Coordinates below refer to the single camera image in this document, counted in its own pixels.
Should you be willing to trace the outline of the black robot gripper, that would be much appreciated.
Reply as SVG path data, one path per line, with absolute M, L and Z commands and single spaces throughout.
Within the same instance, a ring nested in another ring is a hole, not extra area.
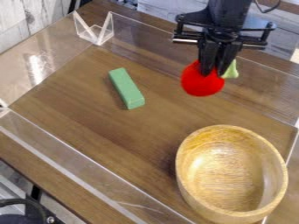
M 208 0 L 202 10 L 178 14 L 174 18 L 172 41 L 188 44 L 200 42 L 198 62 L 204 76 L 209 75 L 214 60 L 217 75 L 222 76 L 241 44 L 249 48 L 264 48 L 266 45 L 276 25 L 248 14 L 252 3 L 260 8 L 257 0 Z

